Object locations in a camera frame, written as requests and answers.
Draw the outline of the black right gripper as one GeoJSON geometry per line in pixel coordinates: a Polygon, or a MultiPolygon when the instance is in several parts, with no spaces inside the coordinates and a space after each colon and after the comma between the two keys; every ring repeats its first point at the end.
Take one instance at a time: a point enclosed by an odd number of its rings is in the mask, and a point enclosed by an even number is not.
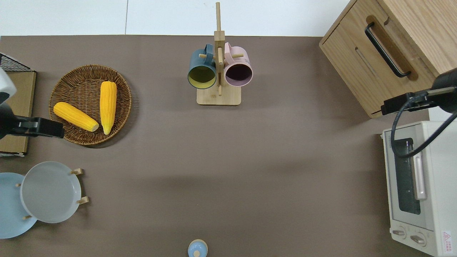
{"type": "MultiPolygon", "coordinates": [[[[439,75],[433,82],[433,90],[442,89],[446,87],[457,88],[457,69],[454,68],[443,74],[439,75]]],[[[412,104],[411,109],[430,109],[433,107],[440,107],[442,110],[448,113],[454,113],[457,109],[457,91],[454,90],[450,93],[433,96],[433,100],[429,99],[431,96],[423,96],[425,93],[429,93],[431,89],[421,90],[413,93],[405,93],[393,98],[383,101],[381,106],[382,115],[398,112],[401,107],[410,99],[421,96],[412,104]]]]}

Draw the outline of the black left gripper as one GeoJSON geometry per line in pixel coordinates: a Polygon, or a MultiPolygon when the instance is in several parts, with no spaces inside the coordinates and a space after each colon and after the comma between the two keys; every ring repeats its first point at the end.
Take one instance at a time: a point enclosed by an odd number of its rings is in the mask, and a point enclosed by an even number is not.
{"type": "Polygon", "coordinates": [[[64,125],[60,122],[38,117],[31,120],[16,120],[10,106],[4,102],[0,106],[0,139],[14,129],[15,136],[64,138],[64,125]]]}

